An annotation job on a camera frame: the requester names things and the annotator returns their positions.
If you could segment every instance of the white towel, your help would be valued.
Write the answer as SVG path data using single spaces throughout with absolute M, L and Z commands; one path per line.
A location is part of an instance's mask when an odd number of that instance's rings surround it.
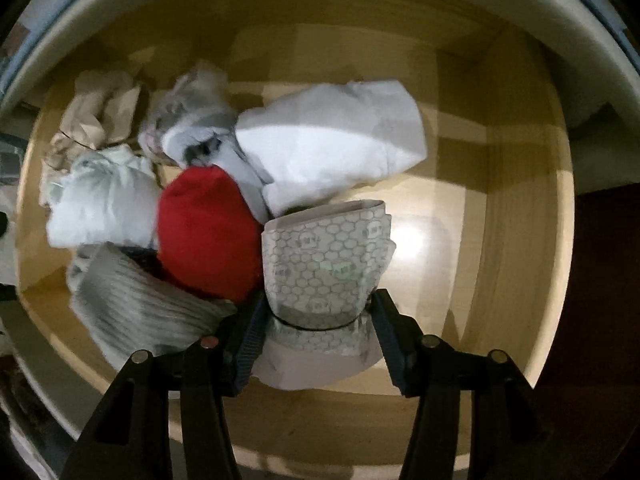
M 240 114 L 236 136 L 275 217 L 427 156 L 420 111 L 398 81 L 320 84 Z

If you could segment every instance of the patterned fabric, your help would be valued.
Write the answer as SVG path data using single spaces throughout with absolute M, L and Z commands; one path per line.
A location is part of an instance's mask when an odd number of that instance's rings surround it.
M 364 312 L 395 250 L 385 203 L 320 206 L 265 226 L 262 258 L 274 317 L 267 338 L 289 348 L 360 355 Z
M 184 350 L 236 312 L 231 301 L 206 301 L 157 280 L 113 244 L 81 246 L 66 272 L 69 307 L 111 366 L 139 349 Z

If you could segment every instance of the gray cloth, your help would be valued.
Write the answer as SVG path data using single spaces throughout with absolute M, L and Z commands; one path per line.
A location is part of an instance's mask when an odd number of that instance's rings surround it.
M 177 162 L 185 168 L 182 151 L 165 151 L 166 136 L 182 136 L 185 132 L 189 136 L 190 132 L 202 131 L 228 134 L 237 118 L 228 102 L 226 74 L 200 60 L 189 73 L 178 78 L 172 90 L 154 100 L 148 117 L 140 125 L 138 142 L 152 161 Z
M 111 366 L 139 349 L 184 350 L 236 312 L 231 301 L 206 301 L 144 272 L 113 244 L 81 246 L 66 272 L 71 310 Z

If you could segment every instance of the gray patterned cloth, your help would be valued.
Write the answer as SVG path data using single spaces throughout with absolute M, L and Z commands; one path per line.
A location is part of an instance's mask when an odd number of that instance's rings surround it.
M 70 308 L 111 366 L 139 349 L 184 350 L 236 312 L 231 301 L 206 301 L 147 274 L 113 244 L 81 246 L 66 272 Z
M 360 200 L 272 220 L 262 234 L 273 316 L 253 374 L 283 390 L 317 388 L 382 358 L 365 310 L 396 245 L 385 203 Z
M 385 203 L 358 200 L 315 207 L 265 225 L 264 283 L 273 313 L 308 330 L 352 323 L 396 245 Z

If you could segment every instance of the red beanie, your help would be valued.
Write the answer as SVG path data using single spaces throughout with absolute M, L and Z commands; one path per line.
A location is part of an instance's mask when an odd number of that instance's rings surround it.
M 182 285 L 239 302 L 260 284 L 262 229 L 225 171 L 187 168 L 160 196 L 159 259 Z

